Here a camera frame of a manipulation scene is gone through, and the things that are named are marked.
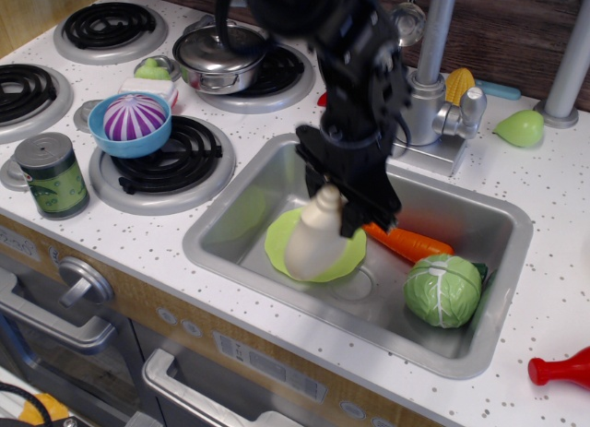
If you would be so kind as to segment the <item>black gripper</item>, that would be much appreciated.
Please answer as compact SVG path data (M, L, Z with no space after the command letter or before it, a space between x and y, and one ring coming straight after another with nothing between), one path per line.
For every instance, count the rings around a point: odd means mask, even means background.
M334 140L310 125L296 128L299 143L296 153L304 161L305 183L309 196L325 185L335 185L345 198L340 235L352 238L362 225L376 224L382 229L397 226L401 201L386 172L392 149L391 135L361 141Z

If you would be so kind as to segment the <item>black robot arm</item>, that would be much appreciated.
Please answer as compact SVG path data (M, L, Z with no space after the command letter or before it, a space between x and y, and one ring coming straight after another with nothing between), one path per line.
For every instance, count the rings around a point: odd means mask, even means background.
M410 104L397 31L377 0L246 0L268 38L240 46L229 37L231 0L217 0L221 41L239 55L265 53L277 40L306 41L316 52L327 102L319 127L296 129L296 151L315 195L333 184L346 199L340 234L365 224L388 231L401 202L386 175L401 112Z

